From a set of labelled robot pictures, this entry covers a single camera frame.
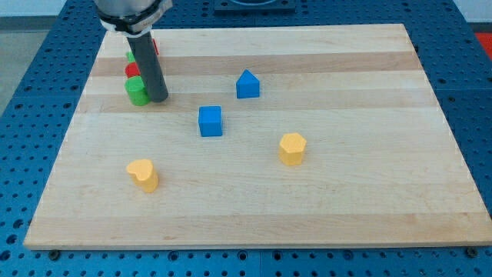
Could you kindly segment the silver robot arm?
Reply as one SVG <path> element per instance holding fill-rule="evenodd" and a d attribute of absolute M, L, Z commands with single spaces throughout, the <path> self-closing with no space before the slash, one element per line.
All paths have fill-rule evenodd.
<path fill-rule="evenodd" d="M 94 0 L 96 13 L 103 27 L 127 37 L 138 37 L 151 30 L 172 0 Z"/>

